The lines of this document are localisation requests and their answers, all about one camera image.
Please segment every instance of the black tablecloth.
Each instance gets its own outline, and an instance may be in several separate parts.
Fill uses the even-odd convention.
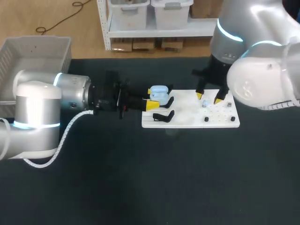
[[[133,86],[194,89],[191,70],[206,62],[73,60],[69,72],[101,81],[118,70]],[[0,162],[0,224],[300,224],[299,109],[237,108],[240,128],[174,135],[142,128],[140,112],[81,118],[49,168]]]

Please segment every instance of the metal shelf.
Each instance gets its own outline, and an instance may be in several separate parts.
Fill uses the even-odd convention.
[[[111,38],[163,38],[163,37],[202,37],[212,36],[217,24],[217,19],[192,19],[188,18],[187,26],[181,30],[157,30],[153,7],[148,7],[147,27],[145,30],[117,30],[116,22],[112,15],[110,29]]]
[[[163,37],[203,37],[212,36],[217,19],[188,18],[187,26],[181,30],[157,30],[155,12],[148,7],[147,27],[145,30],[118,30],[112,11],[106,17],[106,0],[97,0],[103,40],[106,50],[111,50],[110,38],[163,38]]]

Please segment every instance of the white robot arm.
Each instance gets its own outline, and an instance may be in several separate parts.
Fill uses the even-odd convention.
[[[299,106],[300,25],[282,0],[225,0],[211,41],[210,63],[200,76],[228,90],[243,104],[263,110]]]
[[[128,109],[146,111],[172,104],[171,98],[161,106],[159,100],[149,99],[149,91],[139,93],[130,89],[128,82],[122,83],[114,71],[107,71],[99,85],[87,76],[22,70],[12,85],[5,85],[1,96],[6,101],[15,101],[15,121],[8,124],[0,118],[4,121],[0,122],[0,160],[23,158],[34,167],[44,168],[55,160],[69,129],[81,116],[119,111],[122,119]],[[59,143],[61,109],[79,113],[69,122]],[[157,120],[164,118],[158,114]],[[44,165],[28,160],[52,155]]]

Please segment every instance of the white pegboard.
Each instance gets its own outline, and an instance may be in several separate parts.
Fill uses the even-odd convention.
[[[169,109],[159,108],[142,113],[143,128],[238,128],[240,119],[236,110],[233,95],[229,92],[224,101],[214,105],[218,90],[205,90],[201,100],[198,100],[195,90],[172,90],[170,97],[174,102]],[[209,105],[204,108],[203,101]],[[175,115],[171,122],[154,121],[153,114],[167,116],[174,110]]]

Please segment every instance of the white plastic basket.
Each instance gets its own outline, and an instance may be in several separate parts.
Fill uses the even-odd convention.
[[[109,0],[119,30],[144,30],[150,0]]]
[[[15,99],[11,92],[20,70],[67,73],[71,58],[69,37],[7,38],[0,48],[0,117],[12,118],[15,115]]]
[[[178,30],[188,23],[189,7],[194,0],[151,0],[158,30]]]

